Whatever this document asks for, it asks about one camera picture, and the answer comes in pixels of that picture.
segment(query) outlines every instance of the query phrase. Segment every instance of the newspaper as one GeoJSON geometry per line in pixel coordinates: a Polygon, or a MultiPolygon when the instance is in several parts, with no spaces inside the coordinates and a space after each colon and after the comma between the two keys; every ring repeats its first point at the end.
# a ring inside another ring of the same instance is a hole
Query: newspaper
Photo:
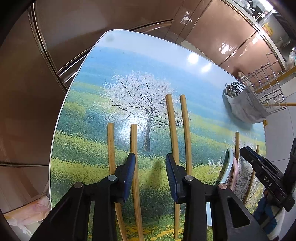
{"type": "Polygon", "coordinates": [[[259,123],[270,115],[249,86],[235,98],[225,96],[231,105],[231,112],[243,122],[259,123]]]}

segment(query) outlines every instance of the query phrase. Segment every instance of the wire basket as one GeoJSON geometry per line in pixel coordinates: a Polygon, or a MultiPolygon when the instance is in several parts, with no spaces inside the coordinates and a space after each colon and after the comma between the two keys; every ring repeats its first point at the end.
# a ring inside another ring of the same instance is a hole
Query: wire basket
{"type": "Polygon", "coordinates": [[[287,104],[277,77],[281,75],[282,71],[274,71],[273,65],[278,62],[279,58],[275,53],[267,54],[274,55],[276,61],[270,64],[269,62],[255,69],[254,72],[249,73],[248,76],[243,77],[231,84],[226,84],[226,94],[231,98],[235,98],[247,86],[253,90],[253,93],[259,102],[265,107],[266,111],[270,114],[278,112],[287,108],[287,104]]]}

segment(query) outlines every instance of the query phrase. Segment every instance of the wooden stick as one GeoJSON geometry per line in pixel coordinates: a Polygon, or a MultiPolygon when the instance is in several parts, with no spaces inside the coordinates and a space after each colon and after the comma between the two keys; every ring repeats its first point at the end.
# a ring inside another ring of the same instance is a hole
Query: wooden stick
{"type": "Polygon", "coordinates": [[[236,158],[237,162],[239,162],[239,133],[235,133],[235,153],[234,157],[236,158]]]}
{"type": "Polygon", "coordinates": [[[192,175],[191,137],[190,137],[189,117],[188,117],[188,110],[187,110],[185,95],[180,96],[180,101],[181,101],[184,139],[185,139],[186,172],[188,175],[192,175]]]}
{"type": "Polygon", "coordinates": [[[266,90],[268,88],[270,88],[270,86],[275,85],[278,82],[281,82],[282,80],[284,80],[285,78],[287,78],[288,76],[290,76],[291,74],[293,74],[296,71],[296,66],[294,66],[293,68],[289,69],[288,71],[286,71],[285,73],[283,73],[282,75],[280,75],[279,77],[277,77],[276,79],[274,79],[273,81],[271,81],[270,83],[267,83],[265,85],[262,86],[262,88],[257,89],[255,92],[257,94],[263,92],[263,90],[266,90]]]}
{"type": "MultiPolygon", "coordinates": [[[[259,145],[257,145],[257,148],[256,148],[256,153],[258,154],[259,153],[259,145]]],[[[255,178],[255,171],[253,170],[252,172],[252,176],[251,176],[251,180],[250,180],[250,184],[248,186],[248,190],[247,190],[247,193],[246,193],[246,196],[244,197],[244,205],[246,204],[247,202],[247,198],[248,198],[248,195],[251,191],[251,187],[252,187],[252,184],[253,184],[253,181],[254,181],[254,178],[255,178]]]]}
{"type": "MultiPolygon", "coordinates": [[[[114,124],[108,123],[107,126],[107,141],[108,141],[108,159],[109,159],[109,173],[114,174],[115,165],[115,152],[114,152],[114,124]]],[[[114,203],[116,217],[118,221],[119,230],[123,241],[127,241],[128,237],[126,235],[126,228],[124,226],[124,221],[122,217],[121,205],[120,203],[114,203]]]]}
{"type": "MultiPolygon", "coordinates": [[[[165,97],[167,109],[168,109],[168,121],[170,125],[170,140],[172,143],[172,152],[173,157],[177,165],[180,164],[179,160],[179,147],[178,147],[178,137],[177,137],[177,127],[176,127],[176,119],[175,112],[173,106],[172,95],[168,94],[165,97]]],[[[178,239],[178,231],[180,224],[180,204],[175,203],[175,225],[174,225],[174,238],[178,239]]]]}
{"type": "Polygon", "coordinates": [[[136,224],[138,229],[139,241],[144,240],[143,224],[140,205],[140,189],[139,189],[139,176],[138,176],[138,151],[137,151],[137,124],[131,125],[131,152],[136,156],[135,172],[133,174],[133,204],[135,208],[136,224]]]}
{"type": "Polygon", "coordinates": [[[263,104],[263,106],[296,106],[296,103],[263,104]]]}

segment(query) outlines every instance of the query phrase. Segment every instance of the blue cloth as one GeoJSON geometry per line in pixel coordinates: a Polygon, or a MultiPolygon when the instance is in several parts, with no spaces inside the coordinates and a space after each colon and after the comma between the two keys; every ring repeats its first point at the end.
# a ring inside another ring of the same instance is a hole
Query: blue cloth
{"type": "Polygon", "coordinates": [[[274,218],[275,213],[272,212],[272,206],[267,203],[266,197],[263,197],[258,202],[257,209],[255,210],[253,216],[259,222],[261,221],[262,217],[266,216],[269,217],[269,224],[263,228],[266,234],[270,234],[276,227],[277,221],[274,218]]]}

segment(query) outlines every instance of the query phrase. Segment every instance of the black clamp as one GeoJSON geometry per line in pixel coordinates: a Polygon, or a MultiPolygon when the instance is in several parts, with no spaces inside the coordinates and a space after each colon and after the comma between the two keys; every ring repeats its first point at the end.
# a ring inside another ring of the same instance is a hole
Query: black clamp
{"type": "Polygon", "coordinates": [[[268,189],[275,205],[289,212],[295,204],[293,192],[296,185],[296,138],[294,138],[285,174],[248,146],[241,148],[239,153],[252,165],[256,172],[255,176],[268,189]]]}
{"type": "Polygon", "coordinates": [[[116,241],[114,203],[124,204],[129,197],[135,164],[135,154],[129,153],[126,163],[118,166],[113,175],[94,184],[75,183],[30,241],[86,241],[92,201],[95,201],[92,240],[116,241]]]}
{"type": "Polygon", "coordinates": [[[172,154],[166,156],[165,166],[173,200],[186,204],[183,241],[207,240],[206,202],[211,206],[213,241],[269,240],[226,184],[203,184],[176,165],[172,154]]]}

